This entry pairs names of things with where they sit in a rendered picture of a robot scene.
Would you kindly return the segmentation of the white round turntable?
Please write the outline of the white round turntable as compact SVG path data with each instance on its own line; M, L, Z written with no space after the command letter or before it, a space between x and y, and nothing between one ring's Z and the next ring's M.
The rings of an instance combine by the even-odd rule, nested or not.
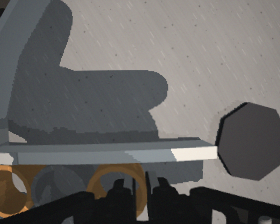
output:
M280 0L10 0L0 165L120 163L280 206Z

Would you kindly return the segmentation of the bronze bushing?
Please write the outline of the bronze bushing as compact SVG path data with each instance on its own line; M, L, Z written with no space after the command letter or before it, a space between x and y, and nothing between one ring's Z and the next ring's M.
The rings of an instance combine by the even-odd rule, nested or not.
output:
M31 198L31 184L34 176L44 167L46 167L46 165L0 165L1 217L5 218L27 211L34 205ZM16 174L23 181L27 190L27 195L21 193L15 187L12 181L12 173Z
M123 172L131 175L138 183L139 188L136 191L137 217L144 211L147 204L147 186L145 173L139 163L120 163L120 164L100 164L89 181L86 192L92 192L95 199L106 197L107 192L100 183L100 177L109 172ZM142 190L142 193L141 193Z

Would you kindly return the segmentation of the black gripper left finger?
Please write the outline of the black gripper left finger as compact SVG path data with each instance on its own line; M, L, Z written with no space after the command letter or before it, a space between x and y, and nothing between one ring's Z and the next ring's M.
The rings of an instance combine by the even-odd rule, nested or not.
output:
M127 220L137 220L135 179L125 174L124 179L114 181L106 197L95 199L94 193L80 191L0 219L0 224L62 224L71 216L74 224L127 224Z

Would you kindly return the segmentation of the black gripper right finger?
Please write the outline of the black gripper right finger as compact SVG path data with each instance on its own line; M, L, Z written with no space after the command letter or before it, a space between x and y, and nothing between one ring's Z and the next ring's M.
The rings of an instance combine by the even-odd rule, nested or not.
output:
M212 224L213 209L225 215L226 224L280 224L278 205L203 186L190 189L190 196L179 194L155 171L145 171L145 179L149 220L161 218L163 224Z

